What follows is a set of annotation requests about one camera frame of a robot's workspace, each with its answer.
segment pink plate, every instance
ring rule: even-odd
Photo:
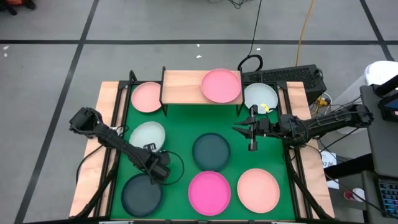
[[[160,108],[159,98],[160,84],[145,82],[133,91],[131,103],[138,111],[150,113]]]
[[[201,91],[211,101],[228,103],[242,91],[242,84],[235,73],[219,68],[208,72],[201,81]]]
[[[249,169],[239,178],[238,196],[250,211],[266,213],[278,204],[279,186],[267,171]]]
[[[228,206],[231,188],[221,174],[204,171],[192,179],[188,188],[188,198],[198,213],[214,216],[223,212]]]

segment wooden shelf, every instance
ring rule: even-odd
[[[242,92],[229,103],[215,103],[201,92],[201,81],[209,71],[173,71],[165,70],[163,77],[163,104],[212,104],[212,105],[241,105]],[[232,71],[241,79],[240,71]]]

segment gray floor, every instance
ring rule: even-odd
[[[73,79],[30,204],[26,213],[22,212],[25,222],[68,217],[75,171],[86,143],[68,131],[68,121],[80,107],[95,106],[102,81],[126,79],[130,69],[140,80],[160,80],[162,66],[172,70],[235,69],[250,45],[223,40],[250,40],[259,4],[249,1],[237,10],[227,0],[99,0],[87,40],[155,41],[85,44],[80,57],[75,57],[78,63],[73,73],[72,59],[79,56],[75,55],[78,44],[85,43],[79,40],[94,1],[35,2],[36,10],[18,7],[17,16],[0,12],[0,217],[6,224],[16,219],[68,72]],[[298,40],[310,2],[263,0],[256,40]],[[367,4],[384,40],[398,40],[397,1],[368,0]],[[359,0],[316,0],[304,39],[377,40]],[[201,44],[201,40],[216,41]],[[295,44],[263,43],[253,47],[264,59],[263,69],[294,66]],[[398,45],[388,49],[398,58]],[[385,59],[380,45],[334,42],[303,45],[300,64],[314,63],[321,68],[327,92],[337,98],[367,65]],[[243,69],[256,67],[256,61],[248,61]],[[330,133],[324,143],[341,136]],[[331,150],[346,157],[368,153],[367,134],[349,136]],[[338,218],[362,219],[359,210],[333,204]]]

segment yellow sticker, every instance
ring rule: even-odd
[[[262,106],[266,110],[267,113],[269,112],[269,108],[265,103],[261,103],[260,106]]]

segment keyboard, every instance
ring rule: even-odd
[[[398,181],[378,180],[381,208],[388,214],[398,217]]]

